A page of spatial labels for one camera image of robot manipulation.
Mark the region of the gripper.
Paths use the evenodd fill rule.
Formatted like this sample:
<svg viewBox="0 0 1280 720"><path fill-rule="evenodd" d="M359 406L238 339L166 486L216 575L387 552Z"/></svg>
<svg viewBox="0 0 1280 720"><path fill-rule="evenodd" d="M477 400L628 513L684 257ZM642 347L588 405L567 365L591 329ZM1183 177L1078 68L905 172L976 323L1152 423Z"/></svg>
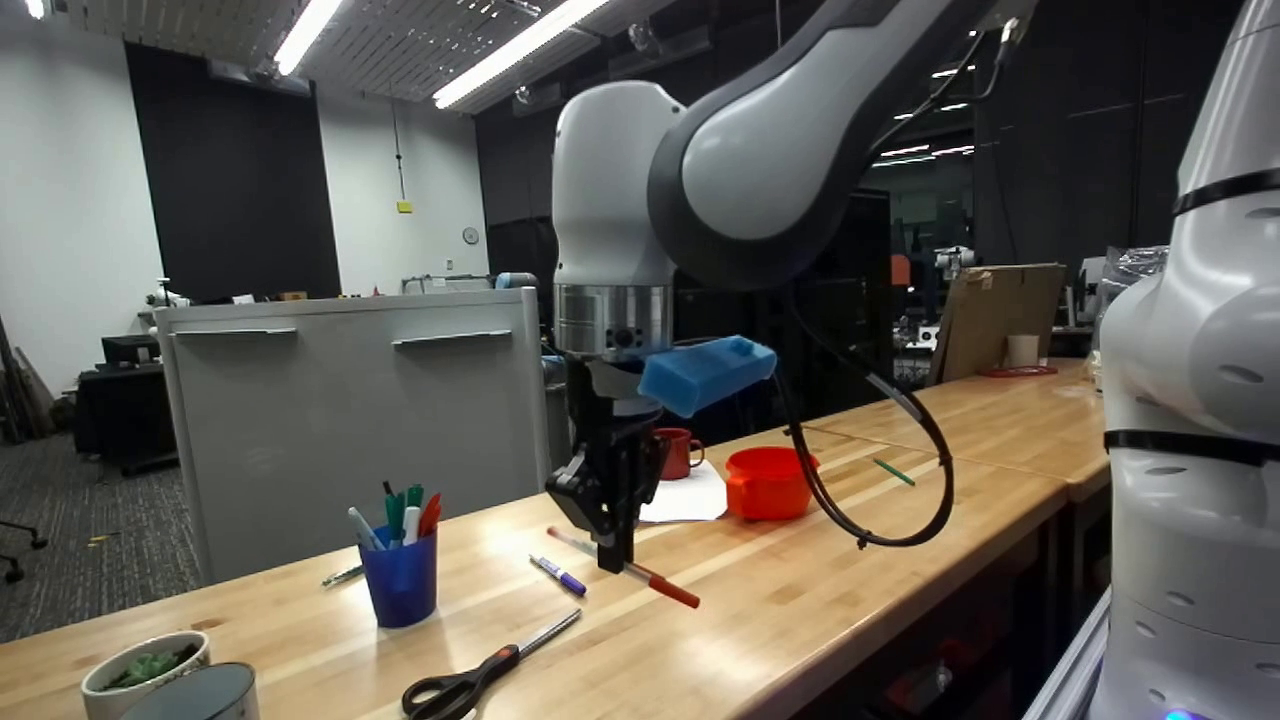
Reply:
<svg viewBox="0 0 1280 720"><path fill-rule="evenodd" d="M660 406L639 392L645 369L640 357L566 359L571 460L545 479L570 524L596 538L598 566L614 574L634 561L640 510L652 502L666 459L666 442L655 436ZM591 451L605 451L599 480L588 462Z"/></svg>

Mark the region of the blue plastic cup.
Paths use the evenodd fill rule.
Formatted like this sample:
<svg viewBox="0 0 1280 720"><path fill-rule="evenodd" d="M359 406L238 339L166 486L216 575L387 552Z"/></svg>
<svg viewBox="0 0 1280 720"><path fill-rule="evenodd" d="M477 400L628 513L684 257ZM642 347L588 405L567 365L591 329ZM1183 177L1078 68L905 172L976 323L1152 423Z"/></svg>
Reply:
<svg viewBox="0 0 1280 720"><path fill-rule="evenodd" d="M393 550L358 547L378 625L410 626L436 609L436 536Z"/></svg>

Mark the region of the purple marker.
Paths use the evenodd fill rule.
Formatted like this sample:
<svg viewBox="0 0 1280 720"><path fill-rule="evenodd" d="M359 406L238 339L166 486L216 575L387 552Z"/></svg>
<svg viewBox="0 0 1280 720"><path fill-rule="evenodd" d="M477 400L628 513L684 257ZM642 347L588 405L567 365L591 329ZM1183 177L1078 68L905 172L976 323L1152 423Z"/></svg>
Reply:
<svg viewBox="0 0 1280 720"><path fill-rule="evenodd" d="M576 577L571 575L559 565L552 562L549 559L536 555L527 556L531 565L538 568L540 571L547 574L549 578L554 579L563 589L570 592L577 598L584 598L588 593L585 584Z"/></svg>

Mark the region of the red mug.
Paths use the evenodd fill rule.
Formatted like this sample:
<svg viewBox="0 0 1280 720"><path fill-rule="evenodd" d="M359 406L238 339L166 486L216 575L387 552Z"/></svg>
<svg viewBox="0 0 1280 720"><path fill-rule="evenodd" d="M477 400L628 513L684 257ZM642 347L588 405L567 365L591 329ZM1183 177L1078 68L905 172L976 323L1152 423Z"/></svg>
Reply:
<svg viewBox="0 0 1280 720"><path fill-rule="evenodd" d="M654 436L666 447L660 469L662 480L680 480L690 477L694 468L705 461L705 447L691 430L685 428L657 428Z"/></svg>

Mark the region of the white paper sheet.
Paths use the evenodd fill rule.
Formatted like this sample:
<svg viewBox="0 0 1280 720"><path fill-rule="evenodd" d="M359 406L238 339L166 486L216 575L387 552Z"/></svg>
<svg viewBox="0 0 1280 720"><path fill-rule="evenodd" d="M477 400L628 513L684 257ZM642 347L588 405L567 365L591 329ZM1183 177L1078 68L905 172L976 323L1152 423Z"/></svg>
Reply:
<svg viewBox="0 0 1280 720"><path fill-rule="evenodd" d="M714 521L728 511L726 484L716 466L701 462L685 478L660 480L653 500L640 509L649 524Z"/></svg>

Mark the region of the red marker with white barrel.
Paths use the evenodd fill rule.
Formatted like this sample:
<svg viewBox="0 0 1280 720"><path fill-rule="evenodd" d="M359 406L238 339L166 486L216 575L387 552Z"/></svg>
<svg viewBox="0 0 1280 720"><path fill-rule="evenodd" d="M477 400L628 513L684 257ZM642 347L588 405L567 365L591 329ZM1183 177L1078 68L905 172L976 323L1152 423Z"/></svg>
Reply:
<svg viewBox="0 0 1280 720"><path fill-rule="evenodd" d="M568 534L567 532L561 530L561 529L558 529L556 527L548 527L547 528L547 534L549 537L553 537L553 538L558 539L559 542L562 542L562 543L564 543L564 544L567 544L567 546L570 546L570 547L580 551L581 553L585 553L586 556L589 556L591 559L595 559L595 560L600 559L600 551L599 551L599 548L594 543L590 543L590 542L588 542L585 539L575 538L571 534ZM681 588L681 587L673 584L672 582L669 582L663 575L660 575L658 573L654 573L654 571L649 570L648 568L644 568L644 566L637 565L635 562L623 562L621 571L623 574L627 574L627 575L630 575L632 578L639 579L640 582L644 582L654 592L658 592L658 593L660 593L660 594L663 594L663 596L666 596L668 598L672 598L672 600L675 600L675 601L677 601L677 602L680 602L680 603L682 603L682 605L685 605L685 606L687 606L690 609L699 609L700 605L701 605L701 598L700 597L698 597L692 592L686 591L685 588Z"/></svg>

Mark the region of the orange plastic bowl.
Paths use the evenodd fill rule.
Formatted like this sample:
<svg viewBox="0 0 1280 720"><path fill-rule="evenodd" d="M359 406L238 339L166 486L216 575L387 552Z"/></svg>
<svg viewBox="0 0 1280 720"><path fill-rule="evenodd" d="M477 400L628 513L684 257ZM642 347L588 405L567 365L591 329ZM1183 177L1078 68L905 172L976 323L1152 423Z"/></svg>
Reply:
<svg viewBox="0 0 1280 720"><path fill-rule="evenodd" d="M818 468L794 447L762 446L732 454L724 468L728 514L746 521L790 521L803 518L812 501L805 470Z"/></svg>

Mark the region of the grey metal cabinet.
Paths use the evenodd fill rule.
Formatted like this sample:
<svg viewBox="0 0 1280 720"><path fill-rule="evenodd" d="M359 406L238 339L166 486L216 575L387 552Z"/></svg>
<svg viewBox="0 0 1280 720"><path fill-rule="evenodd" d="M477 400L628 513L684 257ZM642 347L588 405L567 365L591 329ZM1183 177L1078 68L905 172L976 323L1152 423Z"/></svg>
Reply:
<svg viewBox="0 0 1280 720"><path fill-rule="evenodd" d="M352 546L388 480L447 518L538 495L550 470L531 288L166 307L157 338L206 584ZM294 327L296 336L174 331ZM508 340L397 350L472 331Z"/></svg>

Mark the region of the grey metal tin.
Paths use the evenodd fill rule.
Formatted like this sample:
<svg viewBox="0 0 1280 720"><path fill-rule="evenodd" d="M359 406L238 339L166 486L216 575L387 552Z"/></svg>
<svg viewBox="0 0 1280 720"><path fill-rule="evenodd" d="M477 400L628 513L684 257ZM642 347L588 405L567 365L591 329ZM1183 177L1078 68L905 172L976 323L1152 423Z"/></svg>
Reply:
<svg viewBox="0 0 1280 720"><path fill-rule="evenodd" d="M119 720L260 720L256 679L248 664L214 664L152 691Z"/></svg>

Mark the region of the cardboard box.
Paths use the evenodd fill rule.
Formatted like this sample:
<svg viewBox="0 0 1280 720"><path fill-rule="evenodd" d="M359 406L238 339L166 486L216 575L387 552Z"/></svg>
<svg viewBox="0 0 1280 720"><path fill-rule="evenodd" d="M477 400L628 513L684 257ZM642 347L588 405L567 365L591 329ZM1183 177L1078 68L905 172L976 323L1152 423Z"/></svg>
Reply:
<svg viewBox="0 0 1280 720"><path fill-rule="evenodd" d="M1066 279L1061 264L969 266L951 281L931 360L931 386L1004 366L1009 334L1038 334L1041 360Z"/></svg>

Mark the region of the ceiling light strip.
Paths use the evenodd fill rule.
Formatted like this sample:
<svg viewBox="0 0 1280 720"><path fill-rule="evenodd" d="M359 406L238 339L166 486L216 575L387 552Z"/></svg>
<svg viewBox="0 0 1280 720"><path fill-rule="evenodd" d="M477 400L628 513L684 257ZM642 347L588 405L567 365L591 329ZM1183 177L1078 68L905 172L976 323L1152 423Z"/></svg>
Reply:
<svg viewBox="0 0 1280 720"><path fill-rule="evenodd" d="M541 15L526 29L481 59L475 67L439 88L431 96L431 100L438 109L454 106L611 1L563 0L561 5Z"/></svg>
<svg viewBox="0 0 1280 720"><path fill-rule="evenodd" d="M296 72L308 50L346 4L347 0L307 0L273 55L275 69L280 76L292 76Z"/></svg>

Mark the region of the black desk with monitor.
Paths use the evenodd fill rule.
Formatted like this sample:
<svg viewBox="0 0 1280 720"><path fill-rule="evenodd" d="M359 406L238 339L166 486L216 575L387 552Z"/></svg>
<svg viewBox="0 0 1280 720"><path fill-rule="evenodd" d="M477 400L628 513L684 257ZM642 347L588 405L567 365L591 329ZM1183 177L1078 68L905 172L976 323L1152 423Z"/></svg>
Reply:
<svg viewBox="0 0 1280 720"><path fill-rule="evenodd" d="M77 378L76 452L124 477L179 462L161 348L151 334L101 338L104 361Z"/></svg>

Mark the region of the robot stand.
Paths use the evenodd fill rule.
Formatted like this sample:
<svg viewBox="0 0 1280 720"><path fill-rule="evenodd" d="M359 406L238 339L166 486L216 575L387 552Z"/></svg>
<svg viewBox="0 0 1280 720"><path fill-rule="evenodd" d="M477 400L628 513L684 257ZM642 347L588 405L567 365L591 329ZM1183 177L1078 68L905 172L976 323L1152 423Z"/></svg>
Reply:
<svg viewBox="0 0 1280 720"><path fill-rule="evenodd" d="M1108 639L1111 600L1108 587L1021 720L1088 720Z"/></svg>

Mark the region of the white bowl with green contents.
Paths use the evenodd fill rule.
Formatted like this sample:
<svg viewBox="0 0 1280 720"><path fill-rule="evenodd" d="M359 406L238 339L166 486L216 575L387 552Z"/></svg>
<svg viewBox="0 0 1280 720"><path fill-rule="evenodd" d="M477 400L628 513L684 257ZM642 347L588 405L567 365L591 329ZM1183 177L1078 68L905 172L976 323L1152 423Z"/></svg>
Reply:
<svg viewBox="0 0 1280 720"><path fill-rule="evenodd" d="M174 632L136 643L91 670L79 684L88 720L120 720L145 696L211 664L204 632Z"/></svg>

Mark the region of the clear plastic bag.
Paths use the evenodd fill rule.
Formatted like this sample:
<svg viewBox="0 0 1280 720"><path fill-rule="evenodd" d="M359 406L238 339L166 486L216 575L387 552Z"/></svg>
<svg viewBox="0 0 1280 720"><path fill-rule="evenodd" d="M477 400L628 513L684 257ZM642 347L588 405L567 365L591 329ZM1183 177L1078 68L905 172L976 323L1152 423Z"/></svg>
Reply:
<svg viewBox="0 0 1280 720"><path fill-rule="evenodd" d="M1100 309L1105 310L1124 290L1137 282L1162 273L1167 255L1166 243L1137 249L1108 247L1097 283Z"/></svg>

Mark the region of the black handled scissors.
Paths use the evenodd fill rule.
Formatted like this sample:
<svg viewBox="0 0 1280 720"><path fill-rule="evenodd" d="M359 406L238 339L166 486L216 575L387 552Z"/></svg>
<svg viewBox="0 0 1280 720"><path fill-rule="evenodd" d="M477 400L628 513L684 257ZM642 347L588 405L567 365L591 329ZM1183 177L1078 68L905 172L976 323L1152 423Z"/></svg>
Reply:
<svg viewBox="0 0 1280 720"><path fill-rule="evenodd" d="M463 720L480 705L484 693L532 652L557 638L582 616L581 609L543 628L524 643L504 644L476 667L461 673L426 676L401 696L407 720Z"/></svg>

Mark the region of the black wall panel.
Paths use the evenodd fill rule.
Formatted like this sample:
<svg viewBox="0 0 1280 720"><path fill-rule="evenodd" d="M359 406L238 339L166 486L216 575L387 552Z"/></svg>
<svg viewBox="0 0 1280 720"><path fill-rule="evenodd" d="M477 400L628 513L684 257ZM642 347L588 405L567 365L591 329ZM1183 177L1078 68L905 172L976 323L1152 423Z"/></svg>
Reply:
<svg viewBox="0 0 1280 720"><path fill-rule="evenodd" d="M200 304L340 292L311 96L210 74L198 58L127 44L165 277Z"/></svg>

